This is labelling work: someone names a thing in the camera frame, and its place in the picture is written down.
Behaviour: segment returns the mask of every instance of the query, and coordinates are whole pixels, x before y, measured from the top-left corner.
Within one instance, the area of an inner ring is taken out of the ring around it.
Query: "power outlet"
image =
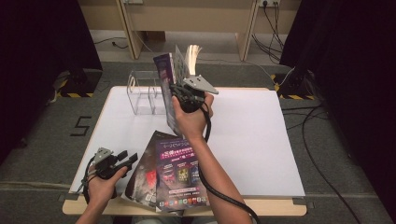
[[[267,7],[275,7],[276,4],[279,6],[280,0],[260,0],[259,7],[264,7],[263,2],[267,1]]]

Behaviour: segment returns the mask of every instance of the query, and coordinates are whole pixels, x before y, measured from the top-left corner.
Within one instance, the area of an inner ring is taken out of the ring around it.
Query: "gray carpet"
[[[152,63],[103,63],[104,73],[92,98],[58,98],[48,105],[26,136],[27,146],[11,151],[0,167],[0,223],[74,223],[77,217],[62,212],[63,196],[72,183],[107,94],[113,86],[126,85],[131,70],[155,70]],[[270,74],[286,73],[289,68],[266,67]],[[255,65],[197,64],[215,87],[265,87],[274,89],[271,79]],[[318,100],[280,100],[282,108],[319,105]],[[284,111],[286,126],[306,193],[308,213],[303,217],[264,217],[263,223],[356,223],[347,207],[329,187],[309,159],[304,147],[302,125],[309,109]],[[348,157],[339,134],[319,108],[316,117],[304,128],[309,152],[320,171],[341,193],[361,223],[392,223],[362,169]],[[75,128],[89,126],[84,133]],[[41,184],[28,186],[12,182],[58,184],[57,188]],[[112,223],[103,217],[100,223]]]

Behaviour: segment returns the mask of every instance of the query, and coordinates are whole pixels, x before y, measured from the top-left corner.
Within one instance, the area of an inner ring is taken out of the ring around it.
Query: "right hand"
[[[202,107],[205,111],[209,111],[209,117],[213,116],[211,107],[213,101],[214,96],[205,92],[205,103],[202,105]],[[202,110],[198,109],[192,113],[184,112],[180,107],[180,102],[176,96],[172,97],[172,103],[175,109],[178,128],[181,130],[187,140],[191,141],[194,139],[204,139],[203,133],[206,126],[206,120]]]

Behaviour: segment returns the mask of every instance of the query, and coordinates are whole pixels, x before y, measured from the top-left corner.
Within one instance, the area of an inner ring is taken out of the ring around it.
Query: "white table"
[[[285,122],[275,91],[267,89],[218,88],[215,96],[212,130],[208,144],[229,174],[247,205],[259,216],[303,216],[303,185],[291,151]],[[138,115],[131,108],[126,87],[114,87],[81,160],[70,191],[76,191],[89,159],[99,147],[117,155],[143,154],[153,132],[172,133],[165,115]],[[119,181],[121,194],[133,171]],[[82,196],[65,200],[64,212],[82,214]],[[106,215],[158,215],[151,209],[120,197],[110,200]],[[191,209],[185,216],[211,215],[210,208]]]

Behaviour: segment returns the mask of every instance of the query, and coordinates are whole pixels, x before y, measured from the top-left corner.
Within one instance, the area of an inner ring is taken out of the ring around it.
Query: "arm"
[[[84,213],[76,222],[77,224],[97,223],[99,217],[102,215],[103,211],[105,211],[108,201],[113,195],[117,181],[125,175],[126,171],[127,167],[122,167],[108,180],[101,179],[95,175],[88,176],[88,179],[90,180],[90,203],[88,203]]]
[[[211,110],[213,100],[213,95],[208,93],[205,94],[205,103],[209,107],[207,109],[209,110],[210,116],[213,115]],[[197,110],[193,113],[185,113],[181,109],[180,103],[175,96],[172,98],[172,101],[178,126],[194,150],[207,182],[219,192],[243,203],[244,200],[238,189],[216,160],[210,147],[203,138],[203,132],[206,126],[203,112]],[[251,223],[249,214],[243,209],[223,201],[210,192],[208,192],[208,197],[213,214],[218,223]]]

